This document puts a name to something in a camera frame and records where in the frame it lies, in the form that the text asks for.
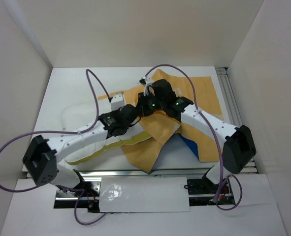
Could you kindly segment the Mickey Mouse pillowcase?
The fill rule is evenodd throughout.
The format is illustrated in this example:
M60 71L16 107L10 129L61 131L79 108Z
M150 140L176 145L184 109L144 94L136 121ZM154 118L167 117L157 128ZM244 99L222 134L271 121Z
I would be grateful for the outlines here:
M177 96L197 99L198 106L219 119L223 119L220 103L210 77L177 77L157 69L152 79L166 79ZM169 118L164 112L155 112L142 118L143 131L123 140L111 138L105 144L97 145L93 156L111 148L121 148L128 161L135 167L150 172L165 143L173 134L180 134L195 143L201 162L218 162L219 154L214 139L188 124Z

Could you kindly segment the white pillow yellow edge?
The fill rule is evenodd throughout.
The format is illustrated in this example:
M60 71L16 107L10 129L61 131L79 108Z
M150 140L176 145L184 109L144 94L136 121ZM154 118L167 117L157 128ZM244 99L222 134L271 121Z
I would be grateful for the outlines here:
M90 103L73 105L66 108L61 115L62 128L66 131L79 132L87 129L96 119L96 109ZM140 124L129 128L122 136L107 138L107 134L98 134L96 124L94 128L84 134L77 135L79 140L86 140L81 144L80 149L65 157L65 162L70 165L78 165L98 157L112 148L130 146L150 139L152 136L143 129Z

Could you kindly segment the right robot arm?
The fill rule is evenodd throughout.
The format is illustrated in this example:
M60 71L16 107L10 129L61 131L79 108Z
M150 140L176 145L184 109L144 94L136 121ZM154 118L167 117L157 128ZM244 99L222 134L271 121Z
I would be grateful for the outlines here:
M221 152L220 160L202 178L206 192L215 192L225 178L239 174L255 156L257 151L249 127L221 121L196 106L191 99L177 96L165 79L153 81L143 77L139 83L144 87L136 105L141 115L150 116L155 111L163 111L180 122L182 128L188 125L189 133L200 131L216 142Z

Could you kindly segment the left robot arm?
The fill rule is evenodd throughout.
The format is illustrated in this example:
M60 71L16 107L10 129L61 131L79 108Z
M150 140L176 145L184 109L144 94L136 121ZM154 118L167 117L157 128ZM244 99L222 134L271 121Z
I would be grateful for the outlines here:
M23 163L37 187L53 184L67 188L73 196L80 196L85 184L79 173L58 163L70 154L93 143L126 134L142 113L133 105L99 115L96 120L81 127L74 134L50 139L38 135L29 144Z

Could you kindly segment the white cover plate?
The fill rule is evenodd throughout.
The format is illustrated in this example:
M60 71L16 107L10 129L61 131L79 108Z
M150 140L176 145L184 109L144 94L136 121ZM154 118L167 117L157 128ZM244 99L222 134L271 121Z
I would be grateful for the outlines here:
M99 210L111 213L187 212L185 177L105 177L101 181Z

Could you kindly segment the aluminium side rail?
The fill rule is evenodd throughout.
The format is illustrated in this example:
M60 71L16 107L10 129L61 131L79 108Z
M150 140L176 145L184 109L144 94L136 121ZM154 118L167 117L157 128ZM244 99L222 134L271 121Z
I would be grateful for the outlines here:
M226 67L215 68L219 80L223 98L226 104L226 110L229 116L230 123L240 127L243 122L236 103L236 99L232 90L231 83L227 74Z

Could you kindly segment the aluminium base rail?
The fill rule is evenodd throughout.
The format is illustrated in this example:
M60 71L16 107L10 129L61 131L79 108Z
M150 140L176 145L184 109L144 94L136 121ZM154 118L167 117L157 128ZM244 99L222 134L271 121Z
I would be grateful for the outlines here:
M92 171L80 172L83 178L89 177L147 177L147 176L178 176L178 175L204 175L207 169L170 169L170 170L154 170L149 174L140 171Z

